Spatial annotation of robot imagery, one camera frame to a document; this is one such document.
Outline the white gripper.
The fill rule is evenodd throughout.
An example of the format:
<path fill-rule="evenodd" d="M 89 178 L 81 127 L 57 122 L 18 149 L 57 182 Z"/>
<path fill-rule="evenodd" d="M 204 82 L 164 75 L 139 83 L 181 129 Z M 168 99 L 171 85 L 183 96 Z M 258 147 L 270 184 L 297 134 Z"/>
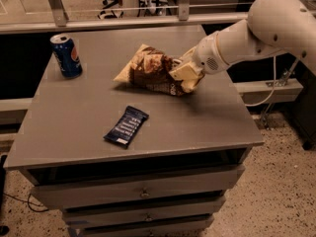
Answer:
<path fill-rule="evenodd" d="M 204 72 L 216 74 L 229 68 L 229 64 L 220 53 L 218 37 L 219 31 L 216 31 L 203 38 L 197 46 L 192 47 L 180 57 L 183 64 L 179 64 L 169 72 L 175 81 L 181 82 L 184 92 L 194 91 L 203 78 Z"/>

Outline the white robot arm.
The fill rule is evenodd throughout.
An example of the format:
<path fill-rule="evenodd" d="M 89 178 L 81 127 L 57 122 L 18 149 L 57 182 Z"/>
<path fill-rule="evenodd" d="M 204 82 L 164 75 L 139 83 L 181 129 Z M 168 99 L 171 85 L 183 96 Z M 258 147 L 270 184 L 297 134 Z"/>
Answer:
<path fill-rule="evenodd" d="M 170 71 L 186 92 L 206 74 L 283 53 L 316 72 L 316 18 L 300 0 L 255 0 L 248 18 L 204 37 Z"/>

